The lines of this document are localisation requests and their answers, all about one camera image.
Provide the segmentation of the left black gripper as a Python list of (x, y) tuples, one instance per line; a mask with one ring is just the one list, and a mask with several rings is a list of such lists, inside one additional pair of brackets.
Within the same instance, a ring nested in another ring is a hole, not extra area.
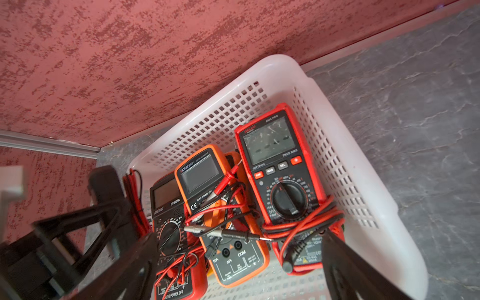
[[(1, 244), (1, 299), (59, 300), (76, 289), (102, 250), (119, 258), (138, 240), (132, 205), (114, 167), (91, 171), (88, 190), (94, 206), (36, 221), (26, 236)], [(96, 223), (101, 232), (80, 251), (69, 233)]]

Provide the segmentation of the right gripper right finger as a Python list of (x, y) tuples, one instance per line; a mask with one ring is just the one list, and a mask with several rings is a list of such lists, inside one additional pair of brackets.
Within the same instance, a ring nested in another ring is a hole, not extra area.
[(322, 264), (333, 300), (410, 299), (330, 230), (322, 237)]

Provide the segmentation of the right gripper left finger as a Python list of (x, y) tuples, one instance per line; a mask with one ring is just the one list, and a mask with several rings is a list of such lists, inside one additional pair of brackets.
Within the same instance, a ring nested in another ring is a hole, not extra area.
[(110, 239), (110, 232), (102, 232), (73, 265), (77, 278), (68, 296), (72, 300), (117, 300), (120, 296), (125, 300), (150, 299), (159, 259), (158, 239), (152, 232), (139, 238), (90, 285), (73, 294)]

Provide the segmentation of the red multimeter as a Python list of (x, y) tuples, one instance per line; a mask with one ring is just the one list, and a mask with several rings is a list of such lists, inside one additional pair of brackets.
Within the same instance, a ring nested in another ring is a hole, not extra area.
[(154, 298), (199, 300), (208, 288), (206, 260), (200, 240), (183, 229), (188, 210), (175, 175), (162, 177), (149, 192), (159, 251)]

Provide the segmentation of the red clamp meter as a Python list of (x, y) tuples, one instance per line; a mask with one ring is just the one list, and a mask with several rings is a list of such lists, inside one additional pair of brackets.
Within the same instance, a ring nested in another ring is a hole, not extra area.
[(282, 269), (302, 276), (322, 268), (322, 235), (331, 231), (344, 240), (345, 214), (326, 195), (293, 110), (281, 103), (238, 127), (235, 136), (263, 236)]

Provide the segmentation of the orange Victor multimeter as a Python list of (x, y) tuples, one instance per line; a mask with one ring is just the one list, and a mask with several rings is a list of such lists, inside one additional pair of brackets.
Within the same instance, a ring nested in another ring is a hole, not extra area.
[(264, 271), (270, 253), (240, 154), (209, 144), (174, 175), (189, 214), (184, 228), (201, 241), (218, 283), (233, 288)]

